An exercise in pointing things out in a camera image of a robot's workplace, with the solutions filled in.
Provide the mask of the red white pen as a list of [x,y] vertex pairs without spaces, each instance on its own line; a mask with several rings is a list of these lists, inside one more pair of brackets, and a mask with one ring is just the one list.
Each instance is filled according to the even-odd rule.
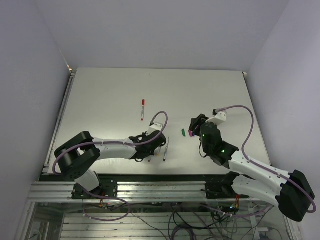
[[145,117],[145,105],[141,105],[141,121],[144,121]]

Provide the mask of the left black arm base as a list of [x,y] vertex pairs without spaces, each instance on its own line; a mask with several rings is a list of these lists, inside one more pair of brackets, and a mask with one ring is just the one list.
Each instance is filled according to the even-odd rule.
[[[90,191],[91,194],[105,196],[105,197],[116,197],[118,192],[118,185],[113,180],[103,181],[97,188]],[[76,183],[71,193],[73,200],[91,200],[95,199],[94,196],[86,193],[84,189]]]

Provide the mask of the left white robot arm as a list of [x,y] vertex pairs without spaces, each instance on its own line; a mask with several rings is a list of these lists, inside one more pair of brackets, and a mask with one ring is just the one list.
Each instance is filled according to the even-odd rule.
[[83,131],[56,149],[52,172],[68,182],[76,182],[89,198],[96,199],[103,192],[103,186],[98,174],[91,170],[95,162],[125,159],[140,163],[166,143],[160,130],[122,140],[94,138]]

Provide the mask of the green pen cap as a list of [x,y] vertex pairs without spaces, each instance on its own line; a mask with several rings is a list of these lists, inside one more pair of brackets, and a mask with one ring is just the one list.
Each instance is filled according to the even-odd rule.
[[182,130],[181,130],[181,133],[182,133],[182,135],[183,135],[184,137],[186,137],[185,129],[182,129]]

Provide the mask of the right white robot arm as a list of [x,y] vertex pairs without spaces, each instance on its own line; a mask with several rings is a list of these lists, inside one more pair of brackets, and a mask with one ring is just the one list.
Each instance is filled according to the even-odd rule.
[[299,170],[288,172],[246,156],[238,147],[225,142],[217,127],[218,116],[200,114],[190,120],[189,131],[200,139],[200,149],[216,165],[229,170],[220,186],[221,194],[235,194],[262,200],[278,207],[287,218],[301,222],[309,213],[315,194]]

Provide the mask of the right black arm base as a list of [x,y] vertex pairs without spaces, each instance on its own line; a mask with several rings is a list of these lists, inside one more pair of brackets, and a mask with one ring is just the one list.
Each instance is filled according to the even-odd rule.
[[232,186],[237,177],[241,175],[236,172],[229,172],[222,175],[205,175],[205,189],[201,191],[206,194],[207,199],[232,199],[237,193]]

